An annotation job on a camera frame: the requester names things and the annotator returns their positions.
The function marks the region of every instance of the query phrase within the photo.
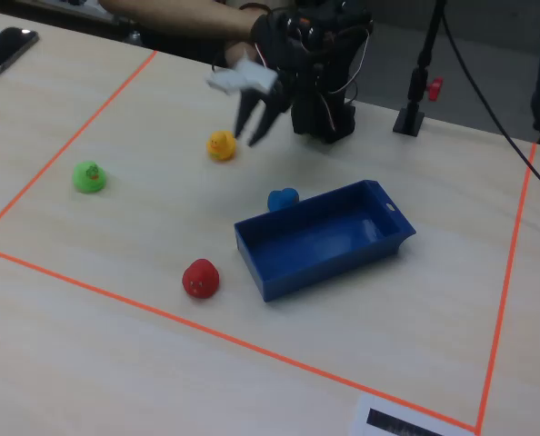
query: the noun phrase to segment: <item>rubber duck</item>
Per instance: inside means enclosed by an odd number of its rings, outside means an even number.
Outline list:
[[[195,298],[210,298],[219,287],[219,272],[207,259],[198,259],[183,274],[185,291]]]
[[[79,163],[72,175],[74,186],[81,193],[96,193],[106,185],[106,174],[92,161]]]
[[[288,206],[297,204],[299,201],[298,192],[294,188],[285,188],[282,191],[272,191],[268,195],[268,210],[270,212],[285,209]]]
[[[217,161],[230,159],[235,153],[235,138],[231,132],[215,132],[207,141],[207,152]]]

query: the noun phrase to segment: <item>green rubber duck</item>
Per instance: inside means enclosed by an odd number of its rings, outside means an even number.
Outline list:
[[[74,169],[72,181],[81,193],[97,193],[106,185],[106,174],[96,163],[82,162]]]

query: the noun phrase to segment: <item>blue plastic tray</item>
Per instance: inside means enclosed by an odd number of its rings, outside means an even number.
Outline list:
[[[237,248],[265,302],[397,253],[413,234],[369,180],[235,225]]]

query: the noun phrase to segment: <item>white paper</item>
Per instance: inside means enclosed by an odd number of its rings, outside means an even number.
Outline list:
[[[255,89],[269,94],[278,78],[278,73],[250,61],[247,56],[240,59],[233,70],[220,70],[206,79],[214,89],[233,94],[245,89]]]
[[[413,411],[404,406],[400,406],[394,402],[384,400],[383,398],[364,393],[359,399],[356,408],[355,420],[351,425],[349,436],[393,436],[392,432],[378,429],[370,424],[367,424],[367,418],[371,409],[381,411],[387,415],[393,416],[398,420],[409,422],[422,429],[433,431],[442,436],[474,436],[470,431],[466,431],[459,427],[455,427],[447,422],[440,421],[429,415]]]

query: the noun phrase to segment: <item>yellow rubber duck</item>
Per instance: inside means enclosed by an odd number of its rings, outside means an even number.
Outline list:
[[[235,153],[235,138],[232,133],[221,131],[212,134],[207,141],[207,152],[217,161],[230,159]]]

